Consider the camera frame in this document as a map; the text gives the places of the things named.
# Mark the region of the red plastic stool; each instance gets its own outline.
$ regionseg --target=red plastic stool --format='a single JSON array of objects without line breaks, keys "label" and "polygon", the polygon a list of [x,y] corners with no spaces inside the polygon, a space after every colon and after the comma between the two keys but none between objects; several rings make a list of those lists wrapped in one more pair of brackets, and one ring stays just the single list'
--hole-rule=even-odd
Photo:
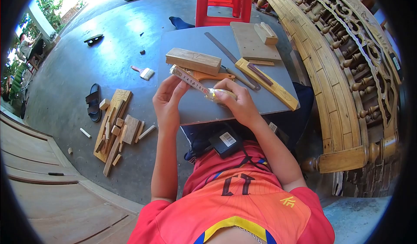
[{"label": "red plastic stool", "polygon": [[[208,6],[231,7],[232,17],[209,17]],[[251,19],[252,0],[197,0],[195,26],[229,26],[230,22],[247,22]]]}]

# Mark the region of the hand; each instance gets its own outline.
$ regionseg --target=hand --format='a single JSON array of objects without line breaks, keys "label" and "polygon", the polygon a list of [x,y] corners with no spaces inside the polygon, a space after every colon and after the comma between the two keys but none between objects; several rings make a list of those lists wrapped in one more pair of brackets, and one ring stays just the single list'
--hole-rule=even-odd
[{"label": "hand", "polygon": [[152,98],[160,131],[176,134],[180,127],[178,103],[190,85],[171,75],[162,81]]},{"label": "hand", "polygon": [[232,80],[225,78],[218,82],[214,86],[214,89],[229,90],[237,95],[237,100],[234,100],[234,98],[227,93],[223,93],[221,91],[214,92],[217,98],[229,107],[234,117],[236,117],[236,120],[242,125],[252,130],[252,128],[256,126],[259,121],[263,120],[255,106],[255,103],[253,103],[252,97],[247,88],[244,88]]}]

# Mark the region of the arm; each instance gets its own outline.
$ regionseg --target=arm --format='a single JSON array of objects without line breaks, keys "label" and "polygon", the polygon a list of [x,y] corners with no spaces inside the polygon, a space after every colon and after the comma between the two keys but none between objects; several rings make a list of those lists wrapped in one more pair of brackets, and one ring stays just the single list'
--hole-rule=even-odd
[{"label": "arm", "polygon": [[226,89],[237,95],[235,101],[230,95],[216,91],[216,96],[229,107],[237,121],[254,133],[282,188],[290,191],[307,187],[297,161],[259,114],[248,90],[229,79],[222,80],[214,88]]},{"label": "arm", "polygon": [[152,99],[159,133],[151,181],[151,201],[162,199],[172,203],[177,197],[176,135],[180,126],[178,103],[188,88],[189,85],[172,75],[161,83]]}]

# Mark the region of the person's right hand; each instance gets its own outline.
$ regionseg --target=person's right hand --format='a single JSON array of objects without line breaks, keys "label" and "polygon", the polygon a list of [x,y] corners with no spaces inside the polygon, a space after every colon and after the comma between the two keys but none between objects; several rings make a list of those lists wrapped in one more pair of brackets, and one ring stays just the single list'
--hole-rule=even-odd
[{"label": "person's right hand", "polygon": [[228,95],[227,93],[223,93],[221,91],[214,92],[216,97],[223,104],[225,104],[230,109],[230,111],[232,111],[234,117],[236,117],[236,120],[242,125],[252,130],[252,128],[256,126],[260,120],[263,120],[255,106],[255,103],[253,103],[252,97],[249,94],[247,88],[244,88],[232,80],[225,78],[218,82],[214,86],[214,89],[232,91],[237,95],[237,100],[235,100],[231,95]]}]

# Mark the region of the paintbrush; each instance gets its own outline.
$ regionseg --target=paintbrush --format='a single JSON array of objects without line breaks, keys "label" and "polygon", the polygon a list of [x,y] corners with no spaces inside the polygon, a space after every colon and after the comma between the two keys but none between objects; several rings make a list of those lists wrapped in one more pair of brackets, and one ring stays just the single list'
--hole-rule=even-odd
[{"label": "paintbrush", "polygon": [[153,71],[150,68],[142,68],[142,69],[140,69],[138,67],[135,67],[134,65],[131,65],[131,68],[133,70],[139,72],[141,74],[140,77],[143,78],[143,79],[145,79],[146,81],[148,81],[155,74],[155,71]]}]

